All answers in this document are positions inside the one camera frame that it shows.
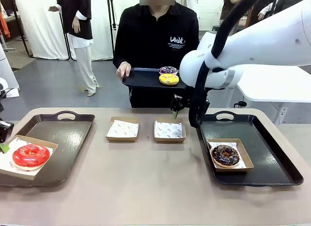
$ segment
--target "shirt logo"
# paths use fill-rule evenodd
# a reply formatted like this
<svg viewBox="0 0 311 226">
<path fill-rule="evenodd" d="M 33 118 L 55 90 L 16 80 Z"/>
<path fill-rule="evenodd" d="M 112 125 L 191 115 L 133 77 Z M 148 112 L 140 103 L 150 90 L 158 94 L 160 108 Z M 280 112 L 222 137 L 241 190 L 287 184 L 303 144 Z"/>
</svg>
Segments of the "shirt logo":
<svg viewBox="0 0 311 226">
<path fill-rule="evenodd" d="M 172 50 L 181 50 L 185 46 L 186 41 L 183 37 L 172 37 L 169 39 L 169 47 Z"/>
</svg>

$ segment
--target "black serving tray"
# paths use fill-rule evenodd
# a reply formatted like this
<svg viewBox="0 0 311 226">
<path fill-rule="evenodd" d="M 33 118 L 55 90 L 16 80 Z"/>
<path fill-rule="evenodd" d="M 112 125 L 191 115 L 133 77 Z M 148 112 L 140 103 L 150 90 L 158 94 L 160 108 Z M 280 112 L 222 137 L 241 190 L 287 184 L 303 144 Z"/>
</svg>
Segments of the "black serving tray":
<svg viewBox="0 0 311 226">
<path fill-rule="evenodd" d="M 217 119 L 221 114 L 230 114 L 233 119 Z M 298 169 L 256 116 L 229 111 L 206 114 L 199 130 L 213 174 L 220 183 L 241 186 L 296 186 L 303 183 Z M 207 148 L 208 139 L 240 139 L 254 168 L 242 173 L 216 172 Z"/>
<path fill-rule="evenodd" d="M 75 119 L 59 119 L 61 114 L 72 114 Z M 74 165 L 94 118 L 94 115 L 72 111 L 33 116 L 17 135 L 53 142 L 58 147 L 33 181 L 0 174 L 0 186 L 36 187 L 62 184 Z"/>
<path fill-rule="evenodd" d="M 147 87 L 159 89 L 184 89 L 186 84 L 181 81 L 179 73 L 179 83 L 174 86 L 166 86 L 159 81 L 159 69 L 132 68 L 130 76 L 124 77 L 122 83 L 128 87 Z"/>
</svg>

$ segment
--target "brown paper box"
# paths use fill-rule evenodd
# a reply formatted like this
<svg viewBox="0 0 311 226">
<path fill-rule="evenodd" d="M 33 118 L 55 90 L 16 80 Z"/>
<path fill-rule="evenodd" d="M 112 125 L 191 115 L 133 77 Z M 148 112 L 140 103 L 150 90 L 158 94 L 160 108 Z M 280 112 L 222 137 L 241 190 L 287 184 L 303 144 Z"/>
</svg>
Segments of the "brown paper box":
<svg viewBox="0 0 311 226">
<path fill-rule="evenodd" d="M 237 149 L 238 149 L 238 151 L 239 151 L 239 153 L 240 153 L 240 155 L 244 161 L 244 164 L 246 165 L 246 168 L 243 168 L 243 169 L 223 168 L 223 167 L 219 168 L 219 167 L 215 166 L 215 169 L 217 172 L 246 172 L 246 171 L 251 170 L 254 167 L 254 165 L 253 165 L 251 159 L 249 158 L 248 153 L 245 150 L 241 140 L 239 140 L 239 139 L 208 139 L 207 141 L 208 142 L 235 142 L 237 144 Z M 209 150 L 209 154 L 211 155 L 210 149 L 211 149 L 211 147 L 209 145 L 208 150 Z"/>
<path fill-rule="evenodd" d="M 156 138 L 156 121 L 158 122 L 165 122 L 165 123 L 174 123 L 179 124 L 181 123 L 182 128 L 182 138 Z M 186 129 L 184 125 L 184 121 L 182 118 L 156 118 L 154 123 L 154 138 L 156 142 L 163 142 L 163 143 L 176 143 L 176 142 L 184 142 L 186 139 Z"/>
<path fill-rule="evenodd" d="M 11 141 L 15 140 L 17 137 L 19 137 L 21 140 L 26 141 L 26 142 L 30 142 L 30 143 L 33 143 L 33 144 L 37 144 L 37 145 L 41 145 L 41 146 L 44 146 L 44 147 L 52 148 L 53 149 L 53 153 L 51 154 L 50 158 L 53 156 L 53 154 L 55 152 L 55 149 L 58 146 L 58 144 L 55 144 L 55 143 L 51 143 L 51 142 L 47 142 L 47 141 L 43 141 L 43 140 L 39 140 L 39 139 L 34 139 L 34 138 L 31 138 L 31 137 L 26 137 L 26 136 L 22 136 L 22 135 L 15 135 L 11 139 L 9 139 L 6 144 L 9 144 Z M 19 173 L 10 172 L 10 171 L 7 171 L 7 170 L 2 170 L 2 169 L 0 169 L 0 173 L 7 174 L 7 175 L 10 175 L 10 176 L 19 177 L 19 178 L 23 178 L 23 179 L 27 179 L 27 180 L 31 180 L 31 181 L 34 180 L 35 177 L 38 175 L 38 174 L 36 174 L 36 175 L 19 174 Z"/>
<path fill-rule="evenodd" d="M 110 119 L 110 126 L 109 126 L 109 130 L 113 124 L 113 122 L 115 120 L 119 120 L 119 121 L 123 121 L 123 122 L 130 122 L 130 123 L 138 123 L 138 130 L 139 130 L 139 118 L 135 118 L 135 117 L 131 117 L 131 118 L 127 118 L 127 117 L 112 117 Z M 116 138 L 116 137 L 108 137 L 107 134 L 109 132 L 109 130 L 106 133 L 106 139 L 110 142 L 135 142 L 138 136 L 136 137 L 132 137 L 132 138 Z"/>
</svg>

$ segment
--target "mannequin hand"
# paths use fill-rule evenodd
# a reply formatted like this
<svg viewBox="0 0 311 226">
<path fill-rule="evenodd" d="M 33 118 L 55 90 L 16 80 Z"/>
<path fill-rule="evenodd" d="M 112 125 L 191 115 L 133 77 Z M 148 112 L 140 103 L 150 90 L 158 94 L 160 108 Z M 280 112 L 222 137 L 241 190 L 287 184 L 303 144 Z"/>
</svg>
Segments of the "mannequin hand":
<svg viewBox="0 0 311 226">
<path fill-rule="evenodd" d="M 79 22 L 79 19 L 77 18 L 77 16 L 75 16 L 73 19 L 72 28 L 74 30 L 74 33 L 80 32 L 80 22 Z"/>
<path fill-rule="evenodd" d="M 261 20 L 263 19 L 263 17 L 264 17 L 264 14 L 261 13 L 261 12 L 259 12 L 259 14 L 258 14 L 258 20 L 261 21 Z"/>
<path fill-rule="evenodd" d="M 57 11 L 58 11 L 58 8 L 57 8 L 56 6 L 50 6 L 50 7 L 49 7 L 49 11 L 57 12 Z"/>
<path fill-rule="evenodd" d="M 130 75 L 132 67 L 128 62 L 122 62 L 117 70 L 117 76 L 119 76 L 120 79 L 123 79 L 124 74 L 126 77 Z"/>
</svg>

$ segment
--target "cardboard box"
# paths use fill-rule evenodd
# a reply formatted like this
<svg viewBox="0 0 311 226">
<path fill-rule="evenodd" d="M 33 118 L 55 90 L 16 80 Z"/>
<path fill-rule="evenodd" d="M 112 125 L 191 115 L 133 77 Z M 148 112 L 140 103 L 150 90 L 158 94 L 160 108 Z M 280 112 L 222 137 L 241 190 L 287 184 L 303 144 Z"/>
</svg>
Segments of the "cardboard box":
<svg viewBox="0 0 311 226">
<path fill-rule="evenodd" d="M 211 155 L 211 158 L 213 160 L 213 163 L 214 163 L 214 166 L 215 166 L 215 169 L 216 169 L 217 172 L 246 172 L 246 171 L 251 170 L 254 167 L 254 165 L 253 165 L 251 159 L 249 158 L 248 153 L 247 153 L 246 149 L 244 148 L 241 140 L 239 140 L 239 139 L 208 139 L 207 141 L 208 142 L 231 142 L 231 143 L 236 143 L 237 144 L 237 150 L 239 151 L 240 156 L 241 156 L 241 158 L 242 158 L 242 160 L 243 160 L 243 162 L 244 162 L 244 164 L 246 166 L 245 168 L 238 168 L 238 167 L 235 167 L 235 168 L 223 168 L 223 167 L 218 166 L 215 163 L 215 161 L 214 161 L 214 159 L 213 159 L 213 157 L 211 155 L 211 145 L 208 144 L 209 145 L 209 147 L 208 147 L 209 154 Z"/>
<path fill-rule="evenodd" d="M 39 140 L 39 139 L 34 139 L 31 137 L 21 136 L 21 135 L 15 135 L 13 138 L 11 138 L 7 141 L 7 144 L 10 145 L 10 143 L 12 141 L 15 141 L 17 138 L 19 138 L 20 140 L 22 140 L 24 142 L 37 144 L 37 145 L 41 145 L 41 146 L 48 148 L 50 151 L 50 158 L 52 157 L 55 149 L 58 146 L 55 143 L 51 143 L 51 142 L 47 142 L 47 141 L 43 141 L 43 140 Z M 0 167 L 0 173 L 7 174 L 10 176 L 19 177 L 19 178 L 23 178 L 23 179 L 27 179 L 27 180 L 34 180 L 35 177 L 37 176 L 37 174 L 40 172 L 40 170 L 44 167 L 44 165 L 47 162 L 49 162 L 49 159 L 50 159 L 49 158 L 42 167 L 40 167 L 34 171 L 19 170 L 18 168 L 14 167 L 14 165 L 13 165 L 12 155 L 13 155 L 13 152 L 16 150 L 17 149 L 10 148 L 10 150 L 6 154 L 0 153 L 0 162 L 2 163 L 2 165 L 6 161 L 8 162 L 8 165 L 4 165 L 3 167 Z"/>
<path fill-rule="evenodd" d="M 135 118 L 135 117 L 131 117 L 131 118 L 127 118 L 127 117 L 112 117 L 110 119 L 110 125 L 109 125 L 109 130 L 113 124 L 113 122 L 115 120 L 118 120 L 118 121 L 123 121 L 123 122 L 129 122 L 129 123 L 137 123 L 138 124 L 138 130 L 139 130 L 139 118 Z M 136 137 L 130 137 L 130 138 L 119 138 L 119 137 L 108 137 L 108 132 L 109 130 L 107 131 L 106 133 L 106 139 L 110 142 L 135 142 L 136 139 L 137 139 L 137 136 L 138 136 L 138 132 L 137 132 L 137 136 Z"/>
<path fill-rule="evenodd" d="M 172 124 L 179 124 L 181 123 L 182 127 L 182 137 L 181 138 L 159 138 L 156 135 L 156 122 L 165 122 L 165 123 L 172 123 Z M 184 121 L 182 118 L 174 119 L 171 118 L 156 118 L 155 125 L 154 125 L 154 138 L 156 142 L 163 142 L 163 143 L 175 143 L 175 142 L 184 142 L 186 139 L 186 129 L 184 125 Z"/>
</svg>

